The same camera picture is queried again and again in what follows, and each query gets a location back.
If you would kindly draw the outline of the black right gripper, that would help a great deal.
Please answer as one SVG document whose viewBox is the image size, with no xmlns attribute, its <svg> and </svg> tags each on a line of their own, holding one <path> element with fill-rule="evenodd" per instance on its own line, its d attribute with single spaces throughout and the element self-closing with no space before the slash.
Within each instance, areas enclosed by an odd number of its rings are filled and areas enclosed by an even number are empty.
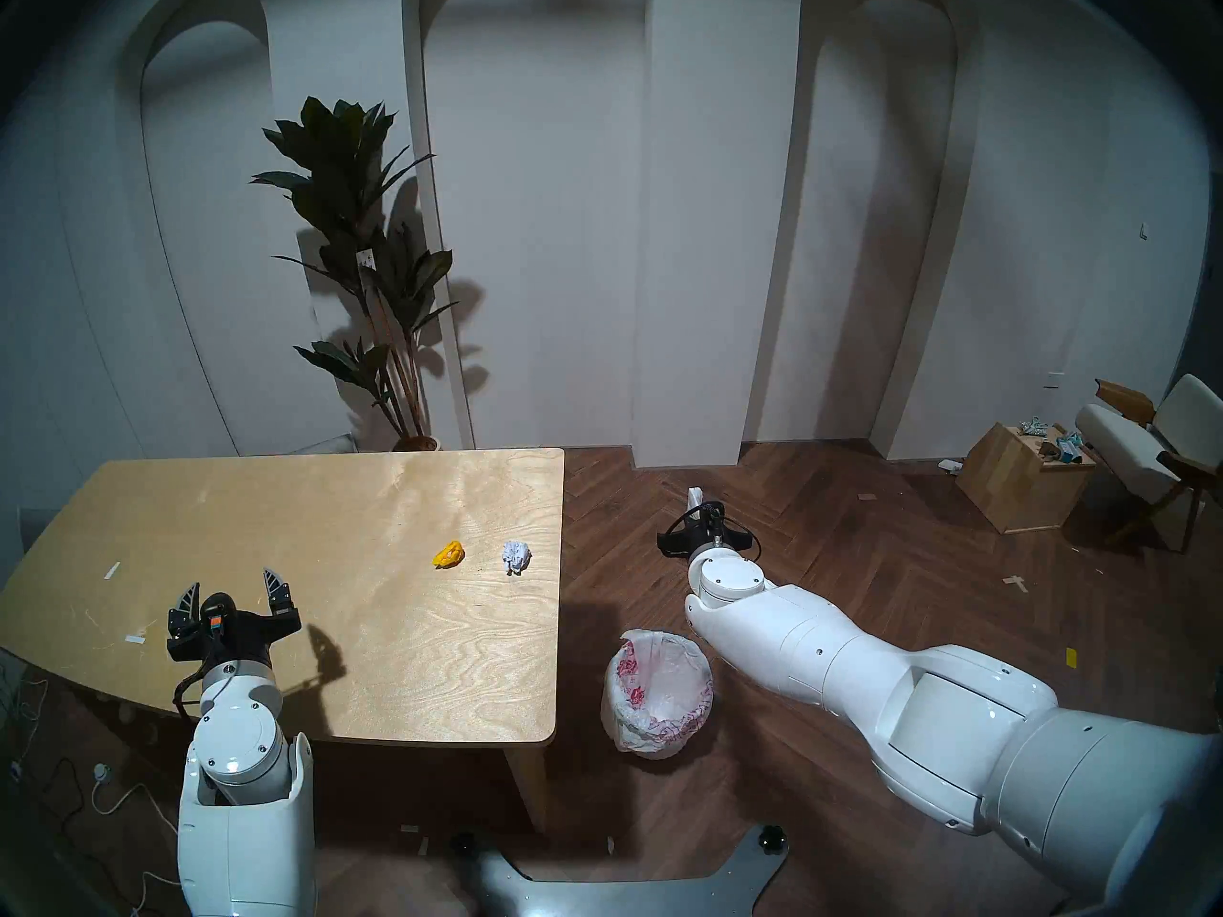
<svg viewBox="0 0 1223 917">
<path fill-rule="evenodd" d="M 685 512 L 665 532 L 657 534 L 658 550 L 667 558 L 691 559 L 711 548 L 725 548 L 736 553 L 756 548 L 756 558 L 759 558 L 756 536 L 730 520 L 724 506 L 702 506 L 704 501 L 701 487 L 687 489 Z"/>
</svg>

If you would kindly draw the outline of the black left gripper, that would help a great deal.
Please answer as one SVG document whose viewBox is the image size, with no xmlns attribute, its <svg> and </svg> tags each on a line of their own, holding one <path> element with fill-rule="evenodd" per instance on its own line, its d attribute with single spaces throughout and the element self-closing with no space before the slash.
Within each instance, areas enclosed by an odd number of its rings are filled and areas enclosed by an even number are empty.
<svg viewBox="0 0 1223 917">
<path fill-rule="evenodd" d="M 263 578 L 269 615 L 237 609 L 225 593 L 214 593 L 201 603 L 201 583 L 190 584 L 168 611 L 171 660 L 199 661 L 205 668 L 256 660 L 269 666 L 269 647 L 297 632 L 302 624 L 287 582 L 272 569 L 263 570 Z"/>
</svg>

